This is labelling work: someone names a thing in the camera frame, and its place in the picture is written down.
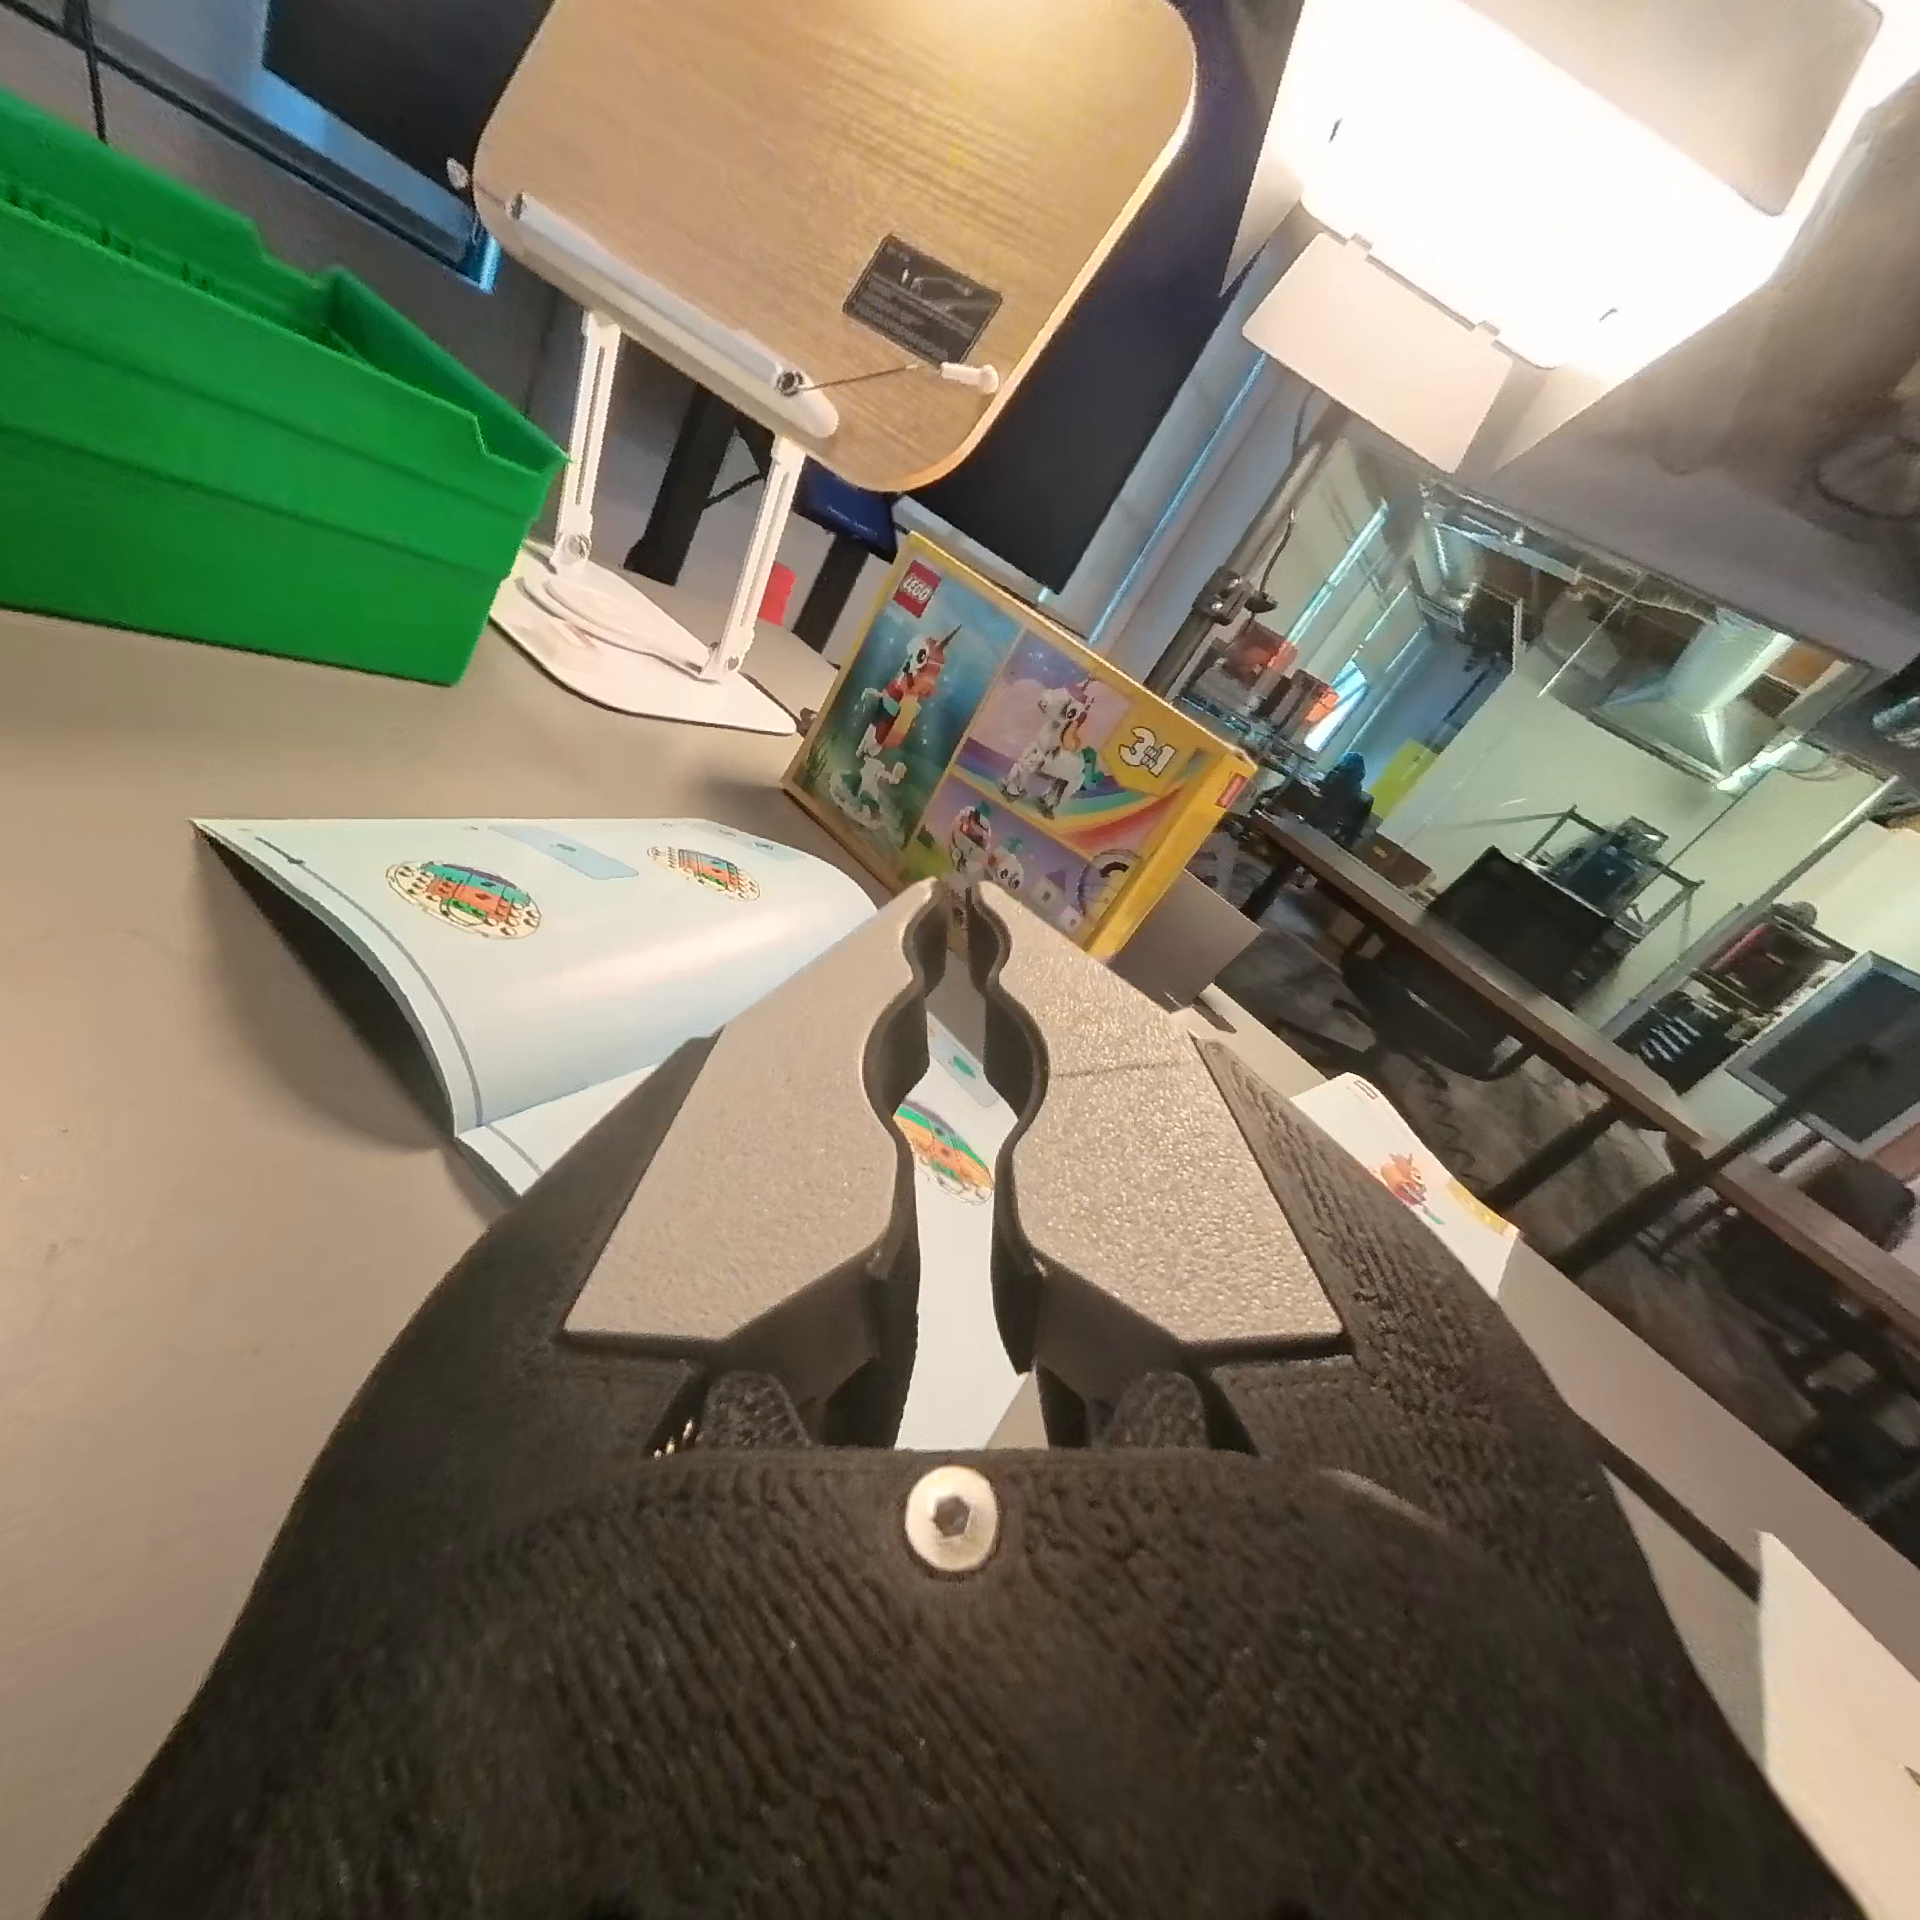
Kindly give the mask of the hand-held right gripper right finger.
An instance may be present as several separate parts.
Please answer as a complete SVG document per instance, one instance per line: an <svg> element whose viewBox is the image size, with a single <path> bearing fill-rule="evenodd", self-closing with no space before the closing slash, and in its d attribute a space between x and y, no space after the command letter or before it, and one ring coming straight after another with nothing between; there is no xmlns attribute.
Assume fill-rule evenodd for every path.
<svg viewBox="0 0 1920 1920"><path fill-rule="evenodd" d="M995 1163L994 1301L1018 1372L1118 1397L1147 1372L1348 1349L1199 1040L1021 901L967 895Z"/></svg>

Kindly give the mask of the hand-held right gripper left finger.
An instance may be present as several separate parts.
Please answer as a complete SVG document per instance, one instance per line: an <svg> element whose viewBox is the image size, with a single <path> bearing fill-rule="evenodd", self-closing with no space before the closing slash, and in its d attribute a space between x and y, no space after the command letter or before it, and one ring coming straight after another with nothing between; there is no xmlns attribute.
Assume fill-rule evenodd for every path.
<svg viewBox="0 0 1920 1920"><path fill-rule="evenodd" d="M901 1410L916 1357L916 1165L946 895L914 881L732 1019L637 1174L565 1331L767 1372L803 1410Z"/></svg>

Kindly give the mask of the green plastic bin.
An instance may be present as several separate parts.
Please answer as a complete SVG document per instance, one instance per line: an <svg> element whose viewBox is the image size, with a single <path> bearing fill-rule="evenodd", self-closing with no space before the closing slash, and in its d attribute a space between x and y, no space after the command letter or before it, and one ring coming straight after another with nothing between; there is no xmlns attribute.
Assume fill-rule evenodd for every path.
<svg viewBox="0 0 1920 1920"><path fill-rule="evenodd" d="M2 608L428 685L565 450L352 274L2 95Z"/></svg>

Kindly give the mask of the yellow lego box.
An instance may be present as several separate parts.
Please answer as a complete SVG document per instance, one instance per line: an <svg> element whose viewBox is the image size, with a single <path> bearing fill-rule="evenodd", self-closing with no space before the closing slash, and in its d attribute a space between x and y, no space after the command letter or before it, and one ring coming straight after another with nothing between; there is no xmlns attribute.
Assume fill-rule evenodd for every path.
<svg viewBox="0 0 1920 1920"><path fill-rule="evenodd" d="M905 534L780 783L885 887L994 881L1118 955L1254 775L1059 619Z"/></svg>

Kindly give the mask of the closed instruction booklet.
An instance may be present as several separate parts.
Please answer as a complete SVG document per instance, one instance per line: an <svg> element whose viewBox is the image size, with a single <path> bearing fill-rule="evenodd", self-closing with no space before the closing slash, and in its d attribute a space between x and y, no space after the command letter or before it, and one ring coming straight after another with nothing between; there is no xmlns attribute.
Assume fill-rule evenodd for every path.
<svg viewBox="0 0 1920 1920"><path fill-rule="evenodd" d="M1389 1187L1495 1298L1519 1227L1493 1211L1365 1076L1340 1073L1290 1097Z"/></svg>

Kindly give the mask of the small dark box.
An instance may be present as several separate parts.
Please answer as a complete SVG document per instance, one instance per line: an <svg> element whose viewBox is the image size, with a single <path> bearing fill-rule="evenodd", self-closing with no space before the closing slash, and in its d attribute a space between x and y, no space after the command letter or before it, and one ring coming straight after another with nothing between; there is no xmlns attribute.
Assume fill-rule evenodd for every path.
<svg viewBox="0 0 1920 1920"><path fill-rule="evenodd" d="M1183 871L1155 912L1159 925L1159 999L1192 1012L1219 1030L1233 1030L1219 975L1261 936L1261 920L1226 901L1219 887Z"/></svg>

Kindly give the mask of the open instruction booklet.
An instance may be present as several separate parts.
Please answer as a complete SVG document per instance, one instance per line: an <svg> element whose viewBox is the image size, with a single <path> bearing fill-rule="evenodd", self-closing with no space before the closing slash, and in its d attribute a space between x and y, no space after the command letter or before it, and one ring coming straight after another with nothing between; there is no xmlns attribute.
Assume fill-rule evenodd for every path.
<svg viewBox="0 0 1920 1920"><path fill-rule="evenodd" d="M715 1442L711 1385L765 1375L790 1442L973 1456L1015 1400L994 1301L995 1159L984 1063L926 1019L899 1108L916 1165L916 1357L901 1410L803 1410L767 1372L598 1349L565 1320L717 1030L876 913L828 861L703 818L198 818L379 979L435 1068L456 1145L511 1190L376 1388L486 1357L484 1389L572 1459Z"/></svg>

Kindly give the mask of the black equipment crate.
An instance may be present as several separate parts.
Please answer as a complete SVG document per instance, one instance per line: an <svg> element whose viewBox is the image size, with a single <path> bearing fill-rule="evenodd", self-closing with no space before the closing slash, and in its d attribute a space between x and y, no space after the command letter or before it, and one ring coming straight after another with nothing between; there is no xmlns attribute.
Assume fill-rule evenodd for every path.
<svg viewBox="0 0 1920 1920"><path fill-rule="evenodd" d="M1598 835L1551 861L1487 847L1427 901L1427 916L1541 994L1577 1009L1699 890L1699 878Z"/></svg>

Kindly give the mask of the black monitor stand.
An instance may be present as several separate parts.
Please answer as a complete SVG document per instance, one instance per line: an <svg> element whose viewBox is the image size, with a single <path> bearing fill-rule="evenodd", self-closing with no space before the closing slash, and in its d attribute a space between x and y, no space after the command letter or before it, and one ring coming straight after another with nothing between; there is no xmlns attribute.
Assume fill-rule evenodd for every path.
<svg viewBox="0 0 1920 1920"><path fill-rule="evenodd" d="M626 569L675 585L703 517L727 494L769 472L769 435L743 422L727 402L693 387L650 519L626 555ZM787 626L826 652L831 626L860 580L866 551L828 534L828 551Z"/></svg>

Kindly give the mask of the small grey-framed monitor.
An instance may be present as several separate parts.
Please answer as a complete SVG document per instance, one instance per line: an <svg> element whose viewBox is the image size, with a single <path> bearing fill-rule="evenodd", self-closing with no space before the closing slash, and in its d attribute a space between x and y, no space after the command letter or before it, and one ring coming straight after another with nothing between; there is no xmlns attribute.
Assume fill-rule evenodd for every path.
<svg viewBox="0 0 1920 1920"><path fill-rule="evenodd" d="M1726 1076L1851 1159L1917 1128L1917 973L1859 954L1741 1054Z"/></svg>

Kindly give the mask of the white paper sheet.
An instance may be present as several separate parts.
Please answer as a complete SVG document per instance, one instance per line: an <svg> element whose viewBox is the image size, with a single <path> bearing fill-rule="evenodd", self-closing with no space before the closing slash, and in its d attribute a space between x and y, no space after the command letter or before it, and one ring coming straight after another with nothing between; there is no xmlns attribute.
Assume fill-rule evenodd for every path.
<svg viewBox="0 0 1920 1920"><path fill-rule="evenodd" d="M1917 1917L1917 1674L1760 1536L1763 1768L1864 1917Z"/></svg>

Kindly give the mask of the ceiling light panel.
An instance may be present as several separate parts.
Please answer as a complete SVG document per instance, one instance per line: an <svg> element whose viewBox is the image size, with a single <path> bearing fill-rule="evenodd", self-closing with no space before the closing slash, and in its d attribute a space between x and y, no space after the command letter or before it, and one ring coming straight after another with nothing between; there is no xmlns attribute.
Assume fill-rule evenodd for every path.
<svg viewBox="0 0 1920 1920"><path fill-rule="evenodd" d="M1917 3L1298 3L1224 283L1450 476L1490 476L1763 295L1917 80Z"/></svg>

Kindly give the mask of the silver ventilation duct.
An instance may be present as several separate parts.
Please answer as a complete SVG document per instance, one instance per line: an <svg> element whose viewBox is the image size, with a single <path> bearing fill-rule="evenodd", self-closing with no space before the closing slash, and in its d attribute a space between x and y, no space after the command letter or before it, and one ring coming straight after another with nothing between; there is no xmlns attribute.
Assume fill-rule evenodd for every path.
<svg viewBox="0 0 1920 1920"><path fill-rule="evenodd" d="M1591 720L1661 765L1744 794L1881 671L1809 641L1717 613L1658 670L1605 691Z"/></svg>

